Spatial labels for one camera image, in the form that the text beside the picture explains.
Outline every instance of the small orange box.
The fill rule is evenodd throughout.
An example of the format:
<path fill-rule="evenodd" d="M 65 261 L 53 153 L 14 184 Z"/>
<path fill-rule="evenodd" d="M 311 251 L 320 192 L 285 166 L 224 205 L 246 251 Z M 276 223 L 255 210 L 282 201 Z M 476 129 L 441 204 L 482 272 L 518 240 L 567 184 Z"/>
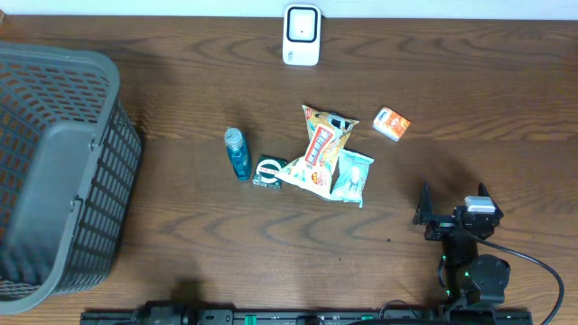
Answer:
<path fill-rule="evenodd" d="M 396 142 L 404 135 L 409 125 L 411 122 L 388 107 L 381 108 L 373 120 L 374 129 Z"/>

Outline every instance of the snack bag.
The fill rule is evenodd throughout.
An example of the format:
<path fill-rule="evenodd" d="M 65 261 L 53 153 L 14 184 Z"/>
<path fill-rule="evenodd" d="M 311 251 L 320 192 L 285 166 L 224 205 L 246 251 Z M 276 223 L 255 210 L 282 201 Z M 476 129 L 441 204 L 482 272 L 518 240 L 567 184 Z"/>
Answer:
<path fill-rule="evenodd" d="M 309 145 L 305 155 L 288 163 L 276 178 L 297 185 L 329 200 L 331 176 L 339 158 L 339 150 L 358 123 L 334 114 L 318 112 L 303 105 Z"/>
<path fill-rule="evenodd" d="M 329 167 L 331 175 L 333 175 L 335 167 L 337 166 L 340 149 L 345 146 L 347 139 L 350 138 L 353 126 L 359 123 L 359 121 L 343 118 L 333 113 L 319 112 L 306 105 L 303 105 L 303 112 L 305 113 L 309 141 L 311 141 L 316 134 L 318 125 L 327 126 L 327 128 L 334 133 L 333 138 L 322 152 L 321 157 L 321 165 Z"/>
<path fill-rule="evenodd" d="M 335 182 L 331 200 L 344 202 L 359 202 L 363 207 L 363 188 L 368 179 L 369 166 L 373 159 L 363 154 L 353 153 L 346 149 L 340 150 L 340 177 Z"/>

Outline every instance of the basket mesh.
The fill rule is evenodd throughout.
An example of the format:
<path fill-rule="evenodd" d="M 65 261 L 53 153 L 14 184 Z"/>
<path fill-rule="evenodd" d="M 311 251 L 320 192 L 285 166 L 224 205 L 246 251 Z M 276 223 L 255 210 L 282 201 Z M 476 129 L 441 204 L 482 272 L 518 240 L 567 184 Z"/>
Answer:
<path fill-rule="evenodd" d="M 97 62 L 28 54 L 0 51 L 0 245 L 42 135 L 60 121 L 95 125 L 105 118 L 102 143 L 93 146 L 100 151 L 96 170 L 53 293 L 82 291 L 110 271 L 141 144 L 118 100 L 110 114 L 101 115 L 105 100 L 116 98 L 117 89 L 110 88 L 109 76 Z M 0 303 L 33 293 L 50 273 L 46 261 L 39 263 L 37 247 L 18 249 L 2 254 Z"/>
<path fill-rule="evenodd" d="M 120 103 L 108 122 L 89 196 L 80 212 L 79 235 L 55 293 L 82 291 L 109 273 L 136 175 L 141 145 Z"/>

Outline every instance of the wood grain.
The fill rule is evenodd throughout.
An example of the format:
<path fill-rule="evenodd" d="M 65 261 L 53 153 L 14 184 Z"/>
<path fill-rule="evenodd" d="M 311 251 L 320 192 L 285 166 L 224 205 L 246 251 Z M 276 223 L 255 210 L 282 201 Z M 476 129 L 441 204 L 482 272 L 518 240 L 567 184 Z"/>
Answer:
<path fill-rule="evenodd" d="M 578 312 L 578 23 L 323 21 L 322 59 L 281 60 L 278 19 L 8 16 L 0 38 L 100 51 L 145 133 L 144 160 L 116 267 L 98 288 L 51 297 L 2 324 L 78 324 L 86 309 L 147 300 L 239 308 L 372 308 L 443 299 L 441 245 L 411 225 L 423 181 L 450 209 L 484 181 L 506 216 L 492 240 L 564 278 L 554 324 Z M 239 183 L 222 136 L 247 132 L 253 158 L 307 145 L 302 103 L 361 122 L 347 147 L 375 159 L 364 208 L 290 185 Z M 412 121 L 397 144 L 373 131 L 388 105 Z M 536 323 L 557 287 L 512 266 L 508 307 Z"/>

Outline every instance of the black cable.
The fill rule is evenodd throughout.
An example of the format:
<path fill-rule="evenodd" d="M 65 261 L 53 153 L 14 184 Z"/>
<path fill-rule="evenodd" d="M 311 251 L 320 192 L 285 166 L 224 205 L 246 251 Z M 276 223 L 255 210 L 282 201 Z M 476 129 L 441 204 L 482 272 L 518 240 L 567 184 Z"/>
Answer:
<path fill-rule="evenodd" d="M 415 316 L 416 318 L 419 318 L 419 316 L 417 316 L 417 314 L 415 313 L 415 311 L 409 306 L 409 304 L 408 304 L 407 302 L 404 302 L 403 300 L 395 299 L 395 300 L 392 300 L 391 302 L 386 303 L 385 305 L 383 305 L 383 307 L 381 307 L 381 310 L 379 311 L 379 314 L 378 314 L 378 316 L 379 316 L 380 319 L 383 319 L 383 317 L 384 317 L 384 312 L 387 310 L 387 307 L 389 307 L 389 305 L 391 305 L 392 303 L 395 303 L 395 302 L 401 302 L 401 303 L 403 303 L 405 306 L 407 306 L 407 308 L 409 309 L 409 311 L 414 314 L 414 316 Z"/>
<path fill-rule="evenodd" d="M 496 248 L 502 252 L 510 253 L 510 254 L 515 255 L 517 257 L 524 258 L 525 260 L 528 260 L 534 264 L 540 265 L 544 269 L 546 269 L 546 271 L 548 271 L 550 274 L 552 274 L 554 276 L 554 278 L 558 282 L 558 299 L 556 300 L 556 304 L 554 305 L 554 308 L 548 314 L 548 317 L 546 317 L 545 320 L 542 322 L 542 325 L 548 324 L 554 318 L 554 316 L 556 315 L 556 313 L 560 309 L 560 306 L 562 305 L 562 299 L 564 298 L 564 282 L 562 281 L 562 278 L 560 277 L 558 272 L 556 272 L 552 267 L 550 267 L 546 263 L 544 263 L 544 262 L 542 262 L 542 261 L 540 261 L 540 260 L 538 260 L 538 259 L 536 259 L 530 255 L 522 254 L 522 253 L 519 253 L 513 249 L 509 249 L 509 248 L 504 247 L 504 246 L 490 243 L 489 241 L 485 241 L 484 239 L 478 238 L 477 236 L 473 235 L 469 231 L 466 231 L 466 234 L 468 234 L 468 236 L 470 238 L 472 238 L 473 240 L 477 241 L 480 244 L 483 244 L 485 246 L 490 246 L 492 248 Z"/>
<path fill-rule="evenodd" d="M 445 255 L 440 258 L 440 264 L 437 265 L 437 281 L 440 282 L 442 288 L 445 288 L 445 281 L 443 280 L 443 269 L 445 267 Z"/>
<path fill-rule="evenodd" d="M 412 320 L 412 319 L 379 319 L 379 320 L 359 320 L 349 325 L 465 325 L 462 322 L 445 322 L 439 320 Z"/>

